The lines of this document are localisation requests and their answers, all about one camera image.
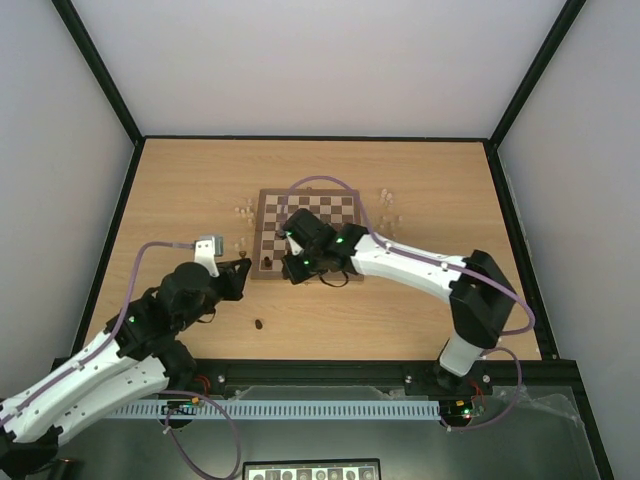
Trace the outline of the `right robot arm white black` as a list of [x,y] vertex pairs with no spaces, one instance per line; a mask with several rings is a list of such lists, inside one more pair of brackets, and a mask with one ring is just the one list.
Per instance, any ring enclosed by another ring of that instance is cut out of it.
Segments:
[[326,273],[374,276],[426,292],[448,304],[453,332],[433,375],[440,388],[460,390],[483,352],[494,348],[514,307],[514,290],[493,258],[426,252],[386,239],[362,225],[341,228],[297,210],[279,232],[289,251],[282,275],[292,284]]

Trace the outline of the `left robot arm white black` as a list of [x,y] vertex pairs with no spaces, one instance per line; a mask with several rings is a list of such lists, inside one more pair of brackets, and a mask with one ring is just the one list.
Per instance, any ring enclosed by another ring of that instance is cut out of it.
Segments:
[[239,301],[249,259],[210,268],[180,264],[128,304],[93,341],[40,382],[1,404],[1,469],[23,477],[116,409],[166,389],[182,390],[196,361],[177,336],[222,301]]

